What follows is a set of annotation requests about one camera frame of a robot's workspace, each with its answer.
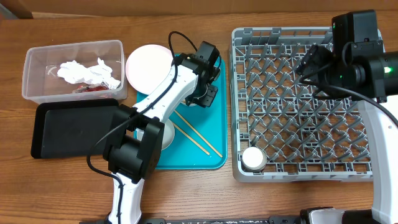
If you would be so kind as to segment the grey bowl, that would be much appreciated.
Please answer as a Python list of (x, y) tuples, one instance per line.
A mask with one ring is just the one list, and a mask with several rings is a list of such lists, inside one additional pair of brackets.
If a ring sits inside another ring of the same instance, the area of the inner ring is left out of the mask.
[(145, 151), (160, 152), (169, 147), (174, 140), (175, 130), (173, 124), (167, 120), (165, 123), (157, 118), (151, 119), (144, 129), (136, 129), (137, 138), (141, 148)]

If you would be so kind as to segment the large pink plate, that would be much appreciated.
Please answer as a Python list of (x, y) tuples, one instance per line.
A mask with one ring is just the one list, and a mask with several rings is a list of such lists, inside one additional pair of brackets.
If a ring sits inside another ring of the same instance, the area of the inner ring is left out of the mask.
[(161, 45), (143, 45), (128, 56), (126, 77), (138, 92), (150, 95), (169, 74), (171, 51)]

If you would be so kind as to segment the white cup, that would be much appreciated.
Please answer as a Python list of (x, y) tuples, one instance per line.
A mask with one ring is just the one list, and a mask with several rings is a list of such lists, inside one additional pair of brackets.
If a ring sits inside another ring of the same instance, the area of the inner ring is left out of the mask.
[(267, 155), (263, 150), (252, 146), (243, 151), (241, 162), (247, 172), (260, 172), (266, 166)]

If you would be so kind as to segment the red snack wrapper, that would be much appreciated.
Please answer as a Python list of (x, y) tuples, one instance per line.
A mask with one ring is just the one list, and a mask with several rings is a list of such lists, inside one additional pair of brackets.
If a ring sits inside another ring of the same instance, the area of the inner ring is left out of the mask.
[(72, 93), (84, 93), (84, 92), (92, 92), (92, 91), (103, 91), (108, 90), (108, 87), (105, 84), (95, 84), (95, 85), (85, 85), (79, 86), (77, 89), (73, 90)]

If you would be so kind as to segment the white napkin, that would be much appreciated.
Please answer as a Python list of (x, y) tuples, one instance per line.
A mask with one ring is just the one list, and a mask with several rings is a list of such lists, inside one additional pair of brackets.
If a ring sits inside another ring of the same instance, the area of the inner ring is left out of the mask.
[(100, 58), (97, 59), (97, 63), (97, 65), (85, 67), (75, 60), (65, 62), (60, 65), (57, 76), (70, 84), (104, 84), (110, 90), (117, 89), (121, 81), (112, 77), (113, 69), (107, 66), (104, 60)]

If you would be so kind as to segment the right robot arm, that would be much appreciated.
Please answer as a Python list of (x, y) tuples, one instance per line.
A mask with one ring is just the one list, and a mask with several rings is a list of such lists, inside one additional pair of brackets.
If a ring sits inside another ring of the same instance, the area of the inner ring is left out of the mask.
[(358, 103), (373, 171), (369, 210), (308, 208), (301, 223), (397, 223), (397, 52), (385, 52), (372, 9), (331, 20), (333, 50), (313, 45), (296, 69), (319, 100)]

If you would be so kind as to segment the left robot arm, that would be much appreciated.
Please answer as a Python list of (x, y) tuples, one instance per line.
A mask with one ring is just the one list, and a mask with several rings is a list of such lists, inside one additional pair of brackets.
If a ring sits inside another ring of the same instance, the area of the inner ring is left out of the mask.
[(177, 106), (211, 106), (218, 91), (219, 50), (202, 42), (194, 54), (180, 54), (167, 78), (132, 108), (120, 105), (112, 120), (103, 159), (114, 179), (113, 208), (106, 223), (138, 223), (144, 181), (153, 173), (162, 150), (165, 122)]

